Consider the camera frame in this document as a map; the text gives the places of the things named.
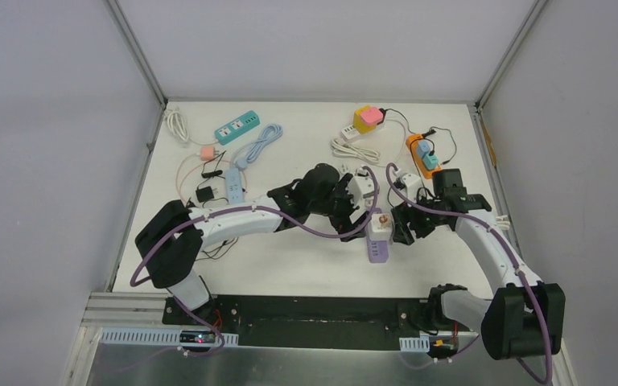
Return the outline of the yellow pink cube socket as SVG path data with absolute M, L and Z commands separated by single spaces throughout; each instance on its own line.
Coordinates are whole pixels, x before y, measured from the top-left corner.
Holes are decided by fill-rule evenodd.
M 375 106 L 366 105 L 353 114 L 352 125 L 360 134 L 374 131 L 385 119 L 385 114 Z

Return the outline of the small pink plug charger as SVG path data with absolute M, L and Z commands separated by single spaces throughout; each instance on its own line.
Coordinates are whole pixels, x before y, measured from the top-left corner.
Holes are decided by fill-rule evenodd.
M 219 154 L 214 146 L 204 146 L 200 149 L 199 157 L 202 161 L 211 161 Z

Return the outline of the orange power strip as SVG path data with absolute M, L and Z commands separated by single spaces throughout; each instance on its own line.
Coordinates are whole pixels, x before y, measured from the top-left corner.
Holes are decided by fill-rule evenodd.
M 433 174 L 442 170 L 431 140 L 422 134 L 410 134 L 406 139 L 406 146 L 424 179 L 432 180 Z

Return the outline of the white usb power strip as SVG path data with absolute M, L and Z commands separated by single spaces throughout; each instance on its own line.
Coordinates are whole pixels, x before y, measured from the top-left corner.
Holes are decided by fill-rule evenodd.
M 361 133 L 357 130 L 355 126 L 349 125 L 344 127 L 340 131 L 340 136 L 343 138 L 344 141 L 352 142 L 356 140 L 359 136 L 361 136 Z

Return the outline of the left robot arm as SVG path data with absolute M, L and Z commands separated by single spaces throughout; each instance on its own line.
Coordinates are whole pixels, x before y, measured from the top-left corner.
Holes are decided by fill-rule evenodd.
M 318 237 L 348 242 L 361 238 L 373 218 L 380 186 L 374 171 L 341 174 L 319 163 L 302 178 L 266 194 L 214 208 L 167 202 L 135 237 L 141 262 L 130 279 L 166 290 L 194 325 L 213 314 L 212 295 L 194 264 L 203 248 L 254 234 L 300 228 Z

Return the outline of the teal plug adapter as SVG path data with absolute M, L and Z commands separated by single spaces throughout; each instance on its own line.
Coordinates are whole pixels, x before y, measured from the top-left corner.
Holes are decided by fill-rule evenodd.
M 426 170 L 432 171 L 439 165 L 439 159 L 435 154 L 429 153 L 422 158 L 422 164 Z

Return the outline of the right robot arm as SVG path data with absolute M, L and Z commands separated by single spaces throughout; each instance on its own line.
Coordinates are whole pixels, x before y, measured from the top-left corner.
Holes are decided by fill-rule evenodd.
M 492 290 L 484 300 L 466 289 L 440 285 L 438 300 L 425 307 L 429 326 L 442 330 L 454 321 L 480 332 L 495 360 L 557 355 L 561 350 L 566 296 L 519 256 L 481 194 L 470 194 L 458 169 L 432 175 L 434 195 L 419 196 L 421 179 L 390 163 L 387 183 L 402 203 L 392 209 L 393 242 L 411 245 L 436 228 L 449 227 L 469 248 Z

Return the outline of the teal power strip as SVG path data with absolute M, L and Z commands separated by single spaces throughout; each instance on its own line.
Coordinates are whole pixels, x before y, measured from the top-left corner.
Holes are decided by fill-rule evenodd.
M 214 131 L 214 136 L 222 146 L 226 146 L 245 133 L 248 133 L 251 129 L 256 128 L 259 124 L 259 116 L 256 112 L 250 110 L 221 126 L 219 129 L 216 129 Z

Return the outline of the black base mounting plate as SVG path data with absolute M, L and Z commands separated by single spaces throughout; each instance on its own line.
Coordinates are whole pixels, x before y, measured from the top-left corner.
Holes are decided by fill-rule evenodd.
M 395 351 L 400 339 L 468 331 L 417 298 L 217 295 L 194 313 L 243 347 Z

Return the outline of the light blue power strip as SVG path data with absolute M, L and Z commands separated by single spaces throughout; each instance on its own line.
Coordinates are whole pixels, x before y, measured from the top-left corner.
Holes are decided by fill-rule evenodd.
M 242 173 L 236 168 L 230 168 L 224 173 L 225 190 L 230 204 L 243 203 L 245 201 L 245 188 Z

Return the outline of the white cube socket adapter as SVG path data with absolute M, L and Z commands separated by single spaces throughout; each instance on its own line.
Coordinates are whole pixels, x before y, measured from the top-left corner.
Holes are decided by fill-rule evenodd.
M 376 213 L 368 224 L 367 236 L 373 242 L 389 241 L 393 229 L 393 220 L 390 214 Z

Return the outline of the purple power strip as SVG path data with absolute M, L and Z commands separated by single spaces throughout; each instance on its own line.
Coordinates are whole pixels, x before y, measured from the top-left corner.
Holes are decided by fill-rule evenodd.
M 375 209 L 373 213 L 384 213 L 379 207 Z M 367 240 L 367 252 L 369 256 L 369 262 L 372 264 L 380 264 L 385 263 L 389 259 L 389 241 L 382 242 L 373 242 L 367 236 L 367 227 L 366 227 L 366 240 Z

